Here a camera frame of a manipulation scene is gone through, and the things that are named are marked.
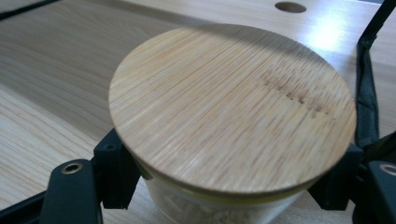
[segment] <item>round lid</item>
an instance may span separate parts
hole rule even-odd
[[[110,85],[115,128],[155,175],[183,188],[266,195],[318,178],[355,130],[344,80],[303,45],[231,24],[151,38]]]

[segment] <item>wooden surface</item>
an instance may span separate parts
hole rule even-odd
[[[151,38],[120,64],[109,103],[143,164],[216,195],[306,184],[339,161],[356,127],[354,100],[328,63],[285,36],[240,25]]]
[[[26,7],[34,3],[41,2],[40,0],[2,0],[0,3],[0,13],[15,10],[20,7]]]
[[[110,80],[122,59],[149,38],[221,20],[251,23],[311,47],[353,92],[355,44],[378,8],[346,0],[304,1],[307,11],[291,15],[271,1],[239,7],[229,5],[235,1],[224,1],[224,7],[206,1],[144,4],[63,0],[0,22],[0,209],[44,190],[50,171],[62,162],[92,156],[113,126]],[[381,135],[396,127],[395,30],[393,12],[372,47]],[[346,212],[322,211],[305,194],[273,223],[351,223],[352,209],[353,204]],[[159,223],[142,181],[127,211],[105,210],[104,217],[105,223]]]

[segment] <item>wooden table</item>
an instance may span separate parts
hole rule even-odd
[[[44,190],[50,171],[78,158],[112,128],[107,94],[123,57],[145,40],[181,26],[211,22],[259,27],[300,41],[355,85],[355,46],[378,5],[298,0],[301,14],[276,1],[63,0],[0,21],[0,209]],[[381,136],[396,127],[396,13],[372,48]],[[351,223],[321,211],[305,194],[273,223]],[[127,211],[104,211],[105,223],[159,223],[139,182]]]
[[[26,7],[40,0],[3,0],[0,4],[0,13]]]

